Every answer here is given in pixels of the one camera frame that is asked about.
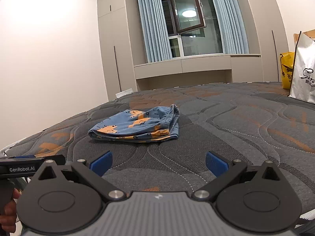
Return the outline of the person's left hand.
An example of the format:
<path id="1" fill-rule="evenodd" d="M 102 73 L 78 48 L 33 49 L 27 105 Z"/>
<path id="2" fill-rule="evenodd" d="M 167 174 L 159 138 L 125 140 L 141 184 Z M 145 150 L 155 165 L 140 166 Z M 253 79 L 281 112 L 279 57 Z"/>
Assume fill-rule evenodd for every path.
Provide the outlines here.
<path id="1" fill-rule="evenodd" d="M 15 200 L 20 196 L 20 192 L 14 189 L 10 202 L 4 206 L 4 215 L 1 215 L 1 226 L 7 233 L 14 233 L 16 231 L 17 204 Z"/>

